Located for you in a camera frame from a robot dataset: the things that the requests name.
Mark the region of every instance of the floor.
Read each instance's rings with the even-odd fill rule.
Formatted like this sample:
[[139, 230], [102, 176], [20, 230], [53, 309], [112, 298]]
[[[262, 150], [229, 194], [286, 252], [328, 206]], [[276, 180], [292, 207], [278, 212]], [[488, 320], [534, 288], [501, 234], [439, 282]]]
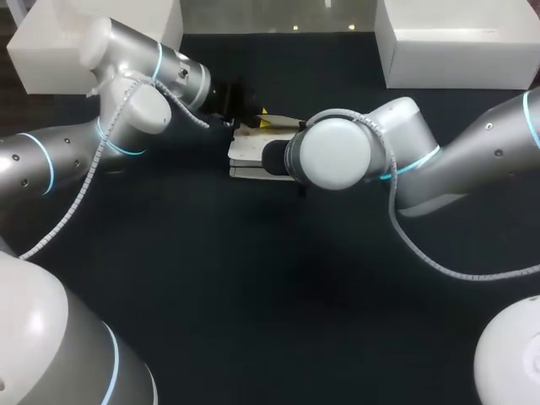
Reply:
[[188, 34], [372, 31], [376, 0], [181, 0]]

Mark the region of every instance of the white cardboard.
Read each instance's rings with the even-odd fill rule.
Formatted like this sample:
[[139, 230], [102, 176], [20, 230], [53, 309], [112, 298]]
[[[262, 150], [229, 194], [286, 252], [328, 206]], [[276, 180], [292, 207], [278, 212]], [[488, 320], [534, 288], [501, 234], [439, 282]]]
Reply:
[[28, 94], [81, 95], [96, 85], [78, 61], [78, 44], [96, 15], [180, 48], [180, 0], [38, 0], [8, 44]]
[[528, 89], [540, 20], [527, 0], [378, 0], [389, 89]]

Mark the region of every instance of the white spiral cable wrap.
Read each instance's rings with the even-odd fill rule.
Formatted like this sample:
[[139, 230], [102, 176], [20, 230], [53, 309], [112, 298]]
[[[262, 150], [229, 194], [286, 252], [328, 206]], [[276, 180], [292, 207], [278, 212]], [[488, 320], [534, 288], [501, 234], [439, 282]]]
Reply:
[[405, 231], [403, 230], [403, 228], [397, 221], [397, 216], [396, 216], [397, 162], [396, 162], [396, 156], [394, 154], [394, 151], [392, 150], [392, 146], [389, 144], [386, 144], [382, 131], [367, 116], [360, 114], [359, 112], [356, 112], [356, 111], [342, 110], [342, 109], [333, 109], [333, 110], [323, 111], [313, 116], [307, 122], [307, 125], [308, 126], [313, 125], [315, 122], [317, 122], [319, 119], [323, 118], [324, 116], [347, 116], [347, 117], [353, 118], [354, 122], [359, 122], [365, 125], [379, 138], [383, 149], [386, 151], [387, 161], [390, 162], [391, 185], [390, 185], [390, 196], [388, 198], [388, 214], [390, 216], [391, 224], [396, 230], [397, 234], [402, 238], [402, 240], [408, 246], [408, 248], [411, 251], [413, 251], [420, 259], [422, 259], [424, 262], [429, 264], [432, 268], [452, 278], [457, 278], [464, 281], [477, 281], [477, 282], [498, 281], [498, 280], [505, 280], [509, 278], [518, 278], [518, 277], [529, 276], [531, 274], [540, 272], [540, 265], [536, 265], [536, 266], [531, 266], [531, 267], [523, 268], [521, 270], [515, 270], [515, 271], [506, 272], [506, 273], [496, 273], [496, 274], [487, 274], [487, 275], [464, 274], [464, 273], [459, 273], [459, 272], [450, 270], [449, 268], [446, 268], [440, 265], [435, 260], [431, 259], [428, 255], [426, 255], [423, 251], [421, 251], [419, 247], [417, 247], [414, 244], [414, 242], [408, 237], [408, 235], [405, 233]]
[[[137, 92], [137, 89], [143, 85], [143, 84], [151, 84], [155, 86], [157, 89], [161, 90], [162, 93], [164, 93], [167, 97], [169, 97], [184, 113], [187, 115], [187, 117], [197, 124], [198, 126], [209, 129], [210, 126], [204, 122], [203, 120], [200, 120], [196, 116], [192, 114], [191, 111], [188, 110], [188, 108], [181, 103], [173, 94], [172, 92], [167, 89], [167, 87], [161, 83], [158, 80], [154, 80], [149, 77], [139, 77], [134, 78], [131, 76], [131, 73], [129, 72], [123, 72], [120, 73], [121, 76], [129, 77], [134, 80], [134, 83], [126, 90], [124, 99], [122, 100], [122, 103], [116, 108], [115, 113], [113, 114], [111, 118], [111, 124], [109, 125], [108, 129], [104, 132], [104, 137], [101, 139], [100, 144], [98, 145], [97, 150], [95, 151], [94, 158], [92, 159], [92, 164], [90, 165], [90, 168], [88, 170], [88, 174], [86, 175], [86, 178], [84, 179], [84, 183], [81, 186], [81, 189], [79, 190], [77, 196], [75, 197], [75, 201], [73, 201], [71, 207], [69, 210], [64, 214], [60, 222], [47, 234], [45, 235], [32, 249], [27, 251], [24, 255], [21, 255], [19, 259], [21, 260], [29, 260], [33, 255], [35, 255], [38, 251], [43, 249], [45, 246], [47, 246], [51, 240], [58, 235], [58, 233], [63, 229], [64, 226], [69, 222], [69, 220], [72, 218], [72, 216], [77, 211], [78, 207], [80, 206], [81, 202], [83, 201], [84, 196], [86, 195], [86, 192], [88, 191], [90, 187], [90, 183], [94, 179], [95, 171], [100, 164], [101, 155], [103, 154], [103, 149], [107, 145], [107, 142], [109, 141], [109, 136], [112, 134], [112, 131], [116, 125], [116, 122], [118, 121], [118, 118], [120, 117], [122, 111], [126, 107], [129, 100], [132, 98], [132, 96]], [[89, 95], [96, 95], [99, 93], [99, 88], [101, 88], [103, 84], [101, 84], [98, 88], [93, 89]]]

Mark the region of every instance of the white joint cap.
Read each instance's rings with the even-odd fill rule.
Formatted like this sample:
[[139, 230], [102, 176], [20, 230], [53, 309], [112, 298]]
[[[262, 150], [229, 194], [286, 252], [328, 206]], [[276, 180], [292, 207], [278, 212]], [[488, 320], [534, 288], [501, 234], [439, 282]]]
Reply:
[[[126, 91], [133, 86], [136, 78], [115, 78], [111, 83], [111, 90], [116, 105], [120, 105]], [[165, 97], [150, 84], [141, 84], [135, 94], [128, 101], [122, 113], [130, 125], [139, 131], [149, 134], [162, 133], [170, 124], [172, 111]]]
[[96, 18], [81, 40], [79, 60], [88, 70], [94, 70], [103, 59], [109, 46], [112, 21], [108, 17]]
[[327, 190], [343, 190], [364, 177], [371, 146], [364, 130], [343, 118], [329, 118], [308, 129], [300, 145], [307, 178]]
[[45, 374], [68, 324], [62, 284], [0, 252], [0, 403], [17, 405]]
[[476, 349], [474, 379], [483, 405], [540, 403], [540, 296], [489, 323]]

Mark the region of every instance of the black table surface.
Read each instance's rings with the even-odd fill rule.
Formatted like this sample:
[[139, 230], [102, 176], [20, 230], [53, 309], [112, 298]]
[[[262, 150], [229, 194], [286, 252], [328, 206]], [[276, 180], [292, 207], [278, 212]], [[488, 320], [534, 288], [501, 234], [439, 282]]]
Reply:
[[[519, 94], [387, 90], [372, 34], [188, 35], [182, 51], [216, 77], [243, 76], [273, 114], [369, 112], [410, 96], [441, 145]], [[96, 113], [97, 100], [58, 97], [51, 124]], [[175, 114], [142, 163], [95, 181], [35, 258], [148, 363], [160, 403], [478, 405], [478, 338], [538, 294], [540, 276], [440, 275], [398, 239], [378, 182], [300, 198], [294, 184], [230, 179], [229, 138]], [[458, 271], [529, 266], [540, 262], [537, 184], [516, 176], [402, 221]], [[31, 246], [75, 188], [19, 205], [0, 232], [17, 251]]]

